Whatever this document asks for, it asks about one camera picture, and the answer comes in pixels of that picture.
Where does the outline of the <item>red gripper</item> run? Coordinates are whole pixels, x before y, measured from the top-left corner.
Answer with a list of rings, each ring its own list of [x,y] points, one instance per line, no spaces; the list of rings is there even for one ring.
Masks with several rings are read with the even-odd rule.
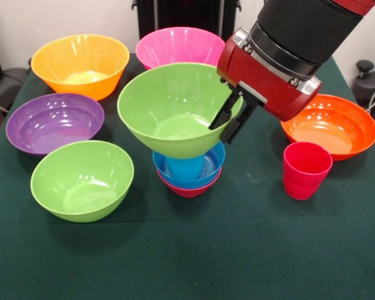
[[[222,143],[231,144],[239,131],[243,128],[251,114],[257,108],[259,100],[263,108],[281,121],[288,121],[300,113],[312,100],[312,94],[304,94],[296,87],[274,74],[241,49],[230,37],[225,43],[219,62],[217,73],[233,87],[241,87],[245,92],[254,91],[257,96],[244,96],[244,107],[239,114],[227,125],[220,135]],[[232,92],[222,108],[209,125],[214,130],[232,116],[232,108],[242,92]]]

